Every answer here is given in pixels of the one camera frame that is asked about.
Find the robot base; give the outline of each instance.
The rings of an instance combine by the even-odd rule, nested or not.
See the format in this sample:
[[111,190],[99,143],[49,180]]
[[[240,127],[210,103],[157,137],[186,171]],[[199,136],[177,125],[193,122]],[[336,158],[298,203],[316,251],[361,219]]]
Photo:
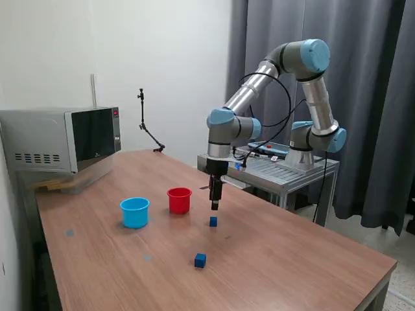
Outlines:
[[314,163],[312,151],[299,151],[293,149],[290,149],[285,160],[277,162],[276,166],[302,175],[311,174],[320,169],[320,165]]

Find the blue cube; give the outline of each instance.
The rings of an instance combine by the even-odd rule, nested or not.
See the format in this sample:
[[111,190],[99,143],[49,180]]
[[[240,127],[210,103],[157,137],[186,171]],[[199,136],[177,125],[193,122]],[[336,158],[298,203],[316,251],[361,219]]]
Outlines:
[[210,217],[210,221],[209,221],[209,226],[210,227],[217,227],[218,226],[218,218],[211,216]]
[[206,255],[197,253],[195,257],[195,267],[205,268],[205,264],[206,264]]

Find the red cup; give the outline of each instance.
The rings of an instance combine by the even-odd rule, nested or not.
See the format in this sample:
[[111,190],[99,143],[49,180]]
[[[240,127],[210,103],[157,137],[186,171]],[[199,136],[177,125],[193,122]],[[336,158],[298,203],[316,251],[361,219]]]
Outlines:
[[172,188],[167,191],[170,213],[185,214],[189,212],[191,194],[192,190],[184,187]]

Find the blue joint cap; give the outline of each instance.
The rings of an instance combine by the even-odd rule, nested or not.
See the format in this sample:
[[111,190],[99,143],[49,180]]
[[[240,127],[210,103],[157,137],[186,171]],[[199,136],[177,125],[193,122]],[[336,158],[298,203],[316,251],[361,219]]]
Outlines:
[[251,118],[252,119],[252,135],[249,139],[255,139],[258,138],[261,135],[261,123],[255,119],[255,118]]
[[291,130],[295,130],[296,128],[303,128],[304,126],[313,125],[312,121],[296,121],[292,124]]
[[235,114],[228,109],[214,109],[207,117],[206,123],[208,128],[211,125],[225,124],[233,120]]
[[300,56],[304,66],[310,71],[321,73],[329,66],[330,50],[323,40],[305,40],[300,47]]
[[347,132],[343,128],[339,128],[336,134],[333,136],[327,152],[338,152],[343,148],[344,143],[346,142]]
[[210,217],[210,221],[209,221],[209,226],[210,227],[217,227],[218,226],[218,218],[211,216]]
[[197,253],[195,257],[195,267],[205,268],[205,264],[206,264],[206,255]]

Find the blue cup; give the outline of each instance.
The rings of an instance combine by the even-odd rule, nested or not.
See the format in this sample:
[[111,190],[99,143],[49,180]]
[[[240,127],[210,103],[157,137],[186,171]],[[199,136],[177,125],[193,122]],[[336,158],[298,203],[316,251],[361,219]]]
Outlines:
[[129,198],[120,203],[123,222],[128,228],[139,229],[147,225],[150,201],[144,198]]

